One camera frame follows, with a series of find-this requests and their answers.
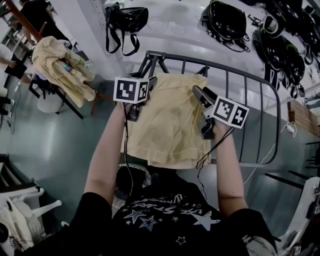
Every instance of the person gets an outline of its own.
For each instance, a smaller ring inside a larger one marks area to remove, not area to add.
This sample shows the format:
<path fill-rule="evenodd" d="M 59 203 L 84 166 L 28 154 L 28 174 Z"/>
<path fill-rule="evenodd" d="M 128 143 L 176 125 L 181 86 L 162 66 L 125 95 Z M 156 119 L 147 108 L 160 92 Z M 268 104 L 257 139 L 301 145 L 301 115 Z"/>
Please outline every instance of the person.
<path fill-rule="evenodd" d="M 274 238 L 262 215 L 249 209 L 244 199 L 232 135 L 216 148 L 219 211 L 206 202 L 195 184 L 171 170 L 173 178 L 133 193 L 112 218 L 124 120 L 123 104 L 118 103 L 92 156 L 84 194 L 70 226 L 21 255 L 276 255 Z M 216 120 L 215 142 L 227 131 Z"/>
<path fill-rule="evenodd" d="M 2 107 L 3 104 L 10 104 L 10 105 L 14 106 L 15 105 L 15 101 L 13 99 L 9 99 L 7 97 L 0 97 L 0 105 L 1 105 L 0 106 L 0 114 L 1 115 L 5 115 L 5 116 L 10 118 L 12 116 L 12 113 L 10 111 L 5 110 Z"/>
<path fill-rule="evenodd" d="M 4 44 L 0 43 L 0 70 L 30 84 L 31 78 L 25 73 L 27 67 Z"/>
<path fill-rule="evenodd" d="M 308 102 L 315 101 L 315 100 L 318 100 L 318 101 L 314 104 L 307 104 Z M 320 107 L 320 92 L 318 92 L 315 95 L 312 95 L 308 98 L 304 98 L 303 104 L 308 110 L 319 108 Z"/>
<path fill-rule="evenodd" d="M 66 40 L 70 42 L 69 39 L 56 26 L 54 16 L 49 9 L 49 4 L 45 0 L 20 0 L 19 3 L 22 6 L 20 12 L 30 22 L 36 31 L 40 32 L 43 24 L 47 22 L 41 34 L 43 38 L 53 36 L 58 40 Z M 22 30 L 30 44 L 32 46 L 36 45 L 31 39 L 30 32 L 24 26 L 22 27 Z"/>

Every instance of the bag strap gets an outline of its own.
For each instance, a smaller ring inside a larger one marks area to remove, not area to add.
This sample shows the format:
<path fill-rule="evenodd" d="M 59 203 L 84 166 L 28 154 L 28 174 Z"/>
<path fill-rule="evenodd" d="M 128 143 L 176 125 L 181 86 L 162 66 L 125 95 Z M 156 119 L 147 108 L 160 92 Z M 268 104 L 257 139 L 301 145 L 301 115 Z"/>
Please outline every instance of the bag strap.
<path fill-rule="evenodd" d="M 106 24 L 105 24 L 105 49 L 107 50 L 108 53 L 114 54 L 121 46 L 121 41 L 119 37 L 117 36 L 116 30 L 110 26 L 110 16 L 111 16 L 111 11 L 107 13 L 107 18 L 106 18 Z M 109 29 L 110 29 L 110 34 L 113 38 L 113 40 L 116 43 L 116 47 L 114 50 L 109 51 Z"/>
<path fill-rule="evenodd" d="M 130 51 L 129 53 L 127 54 L 124 54 L 124 44 L 125 44 L 125 31 L 124 30 L 121 30 L 121 33 L 122 33 L 122 54 L 124 56 L 131 56 L 132 54 L 135 54 L 139 48 L 140 48 L 140 42 L 138 40 L 138 37 L 136 34 L 134 33 L 131 33 L 130 34 L 130 39 L 131 39 L 131 43 L 133 44 L 134 46 L 134 49 L 132 51 Z"/>

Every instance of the star print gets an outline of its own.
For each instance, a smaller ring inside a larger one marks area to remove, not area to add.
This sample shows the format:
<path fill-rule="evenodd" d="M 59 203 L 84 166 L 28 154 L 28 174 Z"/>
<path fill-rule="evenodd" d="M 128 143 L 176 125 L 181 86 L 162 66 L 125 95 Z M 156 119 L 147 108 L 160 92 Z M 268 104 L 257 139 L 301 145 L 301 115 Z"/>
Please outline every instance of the star print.
<path fill-rule="evenodd" d="M 124 219 L 132 218 L 132 222 L 133 222 L 133 224 L 135 224 L 138 217 L 146 216 L 145 214 L 142 213 L 142 211 L 143 210 L 139 210 L 139 211 L 132 210 L 132 213 L 130 213 L 129 215 L 127 215 L 123 218 Z"/>
<path fill-rule="evenodd" d="M 179 243 L 179 245 L 182 245 L 182 244 L 186 243 L 185 238 L 186 238 L 185 236 L 184 237 L 178 236 L 178 240 L 176 242 Z"/>
<path fill-rule="evenodd" d="M 150 218 L 140 218 L 142 220 L 142 224 L 139 228 L 146 227 L 149 231 L 152 231 L 152 227 L 154 224 L 157 224 L 157 222 L 154 220 L 154 216 L 151 216 Z"/>
<path fill-rule="evenodd" d="M 211 224 L 216 224 L 220 222 L 220 219 L 211 219 L 211 211 L 209 211 L 204 216 L 200 216 L 194 213 L 192 213 L 191 215 L 197 219 L 197 222 L 193 225 L 201 224 L 207 231 L 210 231 Z"/>

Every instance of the wooden surface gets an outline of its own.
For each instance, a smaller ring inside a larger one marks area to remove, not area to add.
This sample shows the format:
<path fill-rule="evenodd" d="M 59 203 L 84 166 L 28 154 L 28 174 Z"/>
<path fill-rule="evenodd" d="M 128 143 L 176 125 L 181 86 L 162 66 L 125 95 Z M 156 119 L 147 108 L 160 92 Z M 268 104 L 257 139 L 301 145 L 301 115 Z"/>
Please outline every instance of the wooden surface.
<path fill-rule="evenodd" d="M 287 106 L 289 122 L 295 122 L 298 127 L 320 137 L 318 117 L 314 113 L 296 100 L 288 102 Z"/>

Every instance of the white cloth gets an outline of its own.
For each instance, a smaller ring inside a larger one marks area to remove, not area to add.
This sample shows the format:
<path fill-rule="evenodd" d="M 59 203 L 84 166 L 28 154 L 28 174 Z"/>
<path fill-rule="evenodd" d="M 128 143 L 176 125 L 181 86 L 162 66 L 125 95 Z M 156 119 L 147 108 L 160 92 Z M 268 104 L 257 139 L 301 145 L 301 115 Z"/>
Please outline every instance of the white cloth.
<path fill-rule="evenodd" d="M 5 58 L 7 61 L 11 61 L 13 55 L 13 52 L 10 51 L 8 47 L 0 43 L 0 57 Z M 0 71 L 4 72 L 7 67 L 7 64 L 0 63 Z"/>

